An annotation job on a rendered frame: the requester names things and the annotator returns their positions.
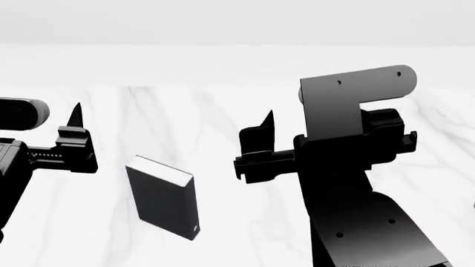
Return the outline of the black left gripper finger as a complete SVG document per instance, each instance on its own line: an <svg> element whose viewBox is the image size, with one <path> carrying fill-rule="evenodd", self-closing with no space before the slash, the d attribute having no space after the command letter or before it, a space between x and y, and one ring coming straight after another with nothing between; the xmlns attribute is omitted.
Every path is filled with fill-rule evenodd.
<svg viewBox="0 0 475 267"><path fill-rule="evenodd" d="M58 129L56 148L72 173L94 174L98 170L91 133L83 127L82 106L74 107L66 126Z"/></svg>

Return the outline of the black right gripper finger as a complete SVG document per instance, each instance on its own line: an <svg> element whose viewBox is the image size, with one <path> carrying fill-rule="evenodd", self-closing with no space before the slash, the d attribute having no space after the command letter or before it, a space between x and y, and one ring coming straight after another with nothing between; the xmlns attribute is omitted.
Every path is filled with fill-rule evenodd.
<svg viewBox="0 0 475 267"><path fill-rule="evenodd" d="M370 135L376 131L388 132L391 135L404 135L403 119L394 108L377 111L361 110L361 120L364 135Z"/></svg>
<svg viewBox="0 0 475 267"><path fill-rule="evenodd" d="M275 123L273 111L270 111L259 126L244 128L239 132L242 155L271 151L275 149Z"/></svg>

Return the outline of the dark grey rectangular box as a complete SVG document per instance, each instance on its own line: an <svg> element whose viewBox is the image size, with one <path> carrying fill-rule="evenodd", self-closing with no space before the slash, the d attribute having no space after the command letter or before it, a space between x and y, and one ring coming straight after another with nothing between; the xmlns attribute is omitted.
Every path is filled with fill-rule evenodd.
<svg viewBox="0 0 475 267"><path fill-rule="evenodd" d="M139 218L194 240L200 232L194 175L140 155L125 169Z"/></svg>

